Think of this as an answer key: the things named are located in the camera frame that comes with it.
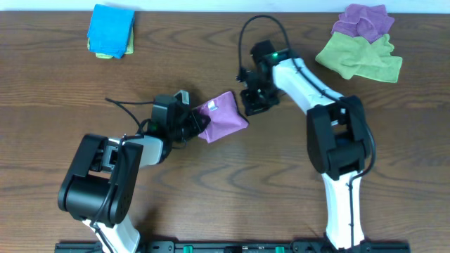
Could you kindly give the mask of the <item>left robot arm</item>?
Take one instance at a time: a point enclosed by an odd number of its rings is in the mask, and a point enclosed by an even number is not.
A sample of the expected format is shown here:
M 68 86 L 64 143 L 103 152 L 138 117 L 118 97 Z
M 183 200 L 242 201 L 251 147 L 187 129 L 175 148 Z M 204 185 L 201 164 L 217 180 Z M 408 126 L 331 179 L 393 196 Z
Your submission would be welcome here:
M 162 163 L 210 123 L 188 95 L 158 95 L 133 135 L 86 134 L 58 193 L 58 207 L 88 226 L 95 242 L 60 242 L 56 252 L 137 252 L 141 235 L 129 218 L 139 169 Z

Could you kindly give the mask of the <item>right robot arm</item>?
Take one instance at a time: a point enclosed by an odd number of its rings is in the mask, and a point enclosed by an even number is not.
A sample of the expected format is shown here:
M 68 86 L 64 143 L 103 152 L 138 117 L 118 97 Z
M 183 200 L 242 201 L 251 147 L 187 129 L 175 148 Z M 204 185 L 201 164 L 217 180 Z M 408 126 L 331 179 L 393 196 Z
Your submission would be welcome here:
M 247 116 L 279 104 L 283 91 L 307 117 L 307 152 L 322 176 L 328 208 L 326 237 L 336 250 L 357 248 L 365 239 L 359 213 L 359 189 L 373 136 L 356 96 L 345 97 L 312 74 L 289 49 L 277 51 L 269 41 L 255 44 L 250 55 L 255 71 L 240 69 Z

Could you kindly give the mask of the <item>purple microfiber cloth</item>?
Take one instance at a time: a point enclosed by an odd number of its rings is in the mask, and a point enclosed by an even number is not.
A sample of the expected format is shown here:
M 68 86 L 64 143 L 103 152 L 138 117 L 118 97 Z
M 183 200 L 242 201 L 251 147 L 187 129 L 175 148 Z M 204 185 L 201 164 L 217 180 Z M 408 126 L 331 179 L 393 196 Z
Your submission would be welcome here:
M 227 91 L 216 98 L 199 105 L 196 110 L 202 116 L 208 116 L 210 123 L 198 137 L 208 143 L 248 127 L 248 121 L 239 113 L 235 96 Z

